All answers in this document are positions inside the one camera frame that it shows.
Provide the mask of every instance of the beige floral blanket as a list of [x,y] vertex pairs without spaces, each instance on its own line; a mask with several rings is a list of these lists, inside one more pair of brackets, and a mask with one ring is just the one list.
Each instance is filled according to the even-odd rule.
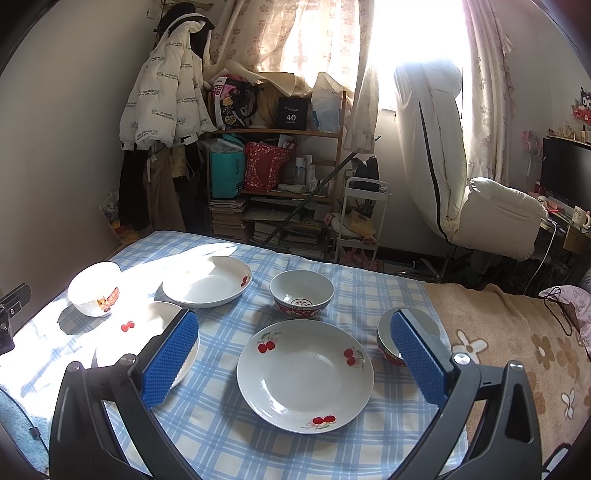
[[[426,284],[452,344],[483,365],[525,365],[540,422],[543,458],[572,444],[591,415],[591,362],[576,329],[567,336],[541,299],[507,295],[495,285],[482,291],[455,284]],[[569,325],[556,305],[550,305]],[[467,424],[471,440],[482,413],[478,402]]]

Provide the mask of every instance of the white cable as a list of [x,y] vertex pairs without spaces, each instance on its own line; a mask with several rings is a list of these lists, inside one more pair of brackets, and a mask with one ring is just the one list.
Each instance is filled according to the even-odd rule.
[[552,234],[552,238],[550,239],[550,245],[548,245],[548,250],[546,250],[546,254],[544,255],[544,258],[542,259],[542,261],[540,262],[540,266],[538,267],[538,270],[535,271],[535,273],[531,276],[530,281],[527,283],[527,286],[525,287],[525,290],[523,291],[523,295],[525,295],[525,292],[530,287],[531,281],[538,274],[538,272],[540,271],[540,268],[542,268],[542,265],[544,265],[546,257],[548,256],[548,253],[550,252],[550,248],[552,247],[552,242],[554,242],[554,236],[556,235],[556,230],[558,229],[558,224],[550,218],[548,219],[548,221],[554,225],[554,233]]

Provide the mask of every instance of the teal shopping bag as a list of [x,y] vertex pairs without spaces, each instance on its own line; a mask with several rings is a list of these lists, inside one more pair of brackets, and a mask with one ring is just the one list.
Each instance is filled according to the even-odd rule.
[[222,135],[224,140],[232,141],[242,147],[242,151],[219,153],[210,150],[210,172],[212,181],[212,197],[215,199],[231,199],[238,195],[244,187],[244,170],[246,157],[244,144],[231,135]]

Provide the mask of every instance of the computer monitor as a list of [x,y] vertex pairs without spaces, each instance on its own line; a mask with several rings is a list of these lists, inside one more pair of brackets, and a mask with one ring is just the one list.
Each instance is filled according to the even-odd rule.
[[591,145],[545,138],[540,185],[561,200],[591,210]]

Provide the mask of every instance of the red bag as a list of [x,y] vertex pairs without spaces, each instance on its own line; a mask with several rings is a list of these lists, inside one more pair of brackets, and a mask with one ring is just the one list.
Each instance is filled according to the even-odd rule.
[[248,142],[244,153],[244,188],[253,192],[270,192],[277,187],[279,170],[291,158],[293,150],[273,147],[266,143]]

